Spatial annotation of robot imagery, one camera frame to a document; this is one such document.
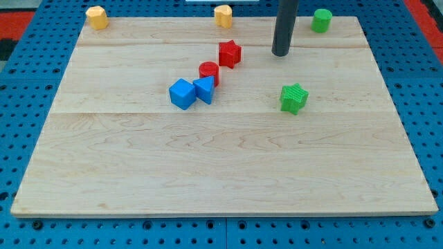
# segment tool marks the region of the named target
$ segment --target wood grain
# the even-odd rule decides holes
[[[438,210],[355,17],[271,54],[274,18],[85,25],[11,212],[17,217],[385,216]],[[234,39],[212,105],[168,87]],[[310,93],[280,111],[283,85]]]

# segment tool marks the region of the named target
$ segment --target blue pegboard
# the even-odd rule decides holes
[[[44,0],[0,75],[0,248],[442,248],[443,217],[341,219],[17,220],[9,209],[64,69],[95,5],[110,17],[208,17],[183,0]],[[275,16],[276,0],[234,5],[236,16]],[[398,0],[301,1],[356,15],[437,204],[443,204],[443,68]]]

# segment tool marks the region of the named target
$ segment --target green cylinder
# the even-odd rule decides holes
[[[311,29],[317,33],[324,33],[329,28],[332,19],[332,13],[326,9],[318,9],[314,13]]]

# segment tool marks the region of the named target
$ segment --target toy block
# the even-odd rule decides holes
[[[199,66],[199,77],[214,76],[214,86],[219,85],[219,66],[215,62],[203,62]]]
[[[206,104],[213,102],[214,96],[214,76],[203,77],[198,80],[194,80],[195,93],[200,100],[203,100]]]
[[[311,29],[316,33],[325,33],[329,28],[332,13],[326,9],[318,9],[314,13]]]
[[[169,88],[169,95],[171,102],[183,110],[189,108],[197,99],[195,86],[183,79],[177,80]]]
[[[242,60],[242,47],[233,40],[219,43],[219,66],[234,68]]]
[[[106,28],[109,24],[105,9],[100,6],[90,7],[86,11],[86,16],[89,25],[95,30]]]
[[[229,5],[215,7],[214,17],[217,26],[230,28],[233,25],[233,10]]]
[[[292,86],[283,86],[280,94],[281,111],[288,111],[297,115],[298,110],[305,106],[308,95],[309,93],[302,89],[299,83]]]

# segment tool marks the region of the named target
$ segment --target black pole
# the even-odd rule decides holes
[[[272,42],[272,53],[274,55],[285,56],[289,53],[297,9],[298,0],[280,0]]]

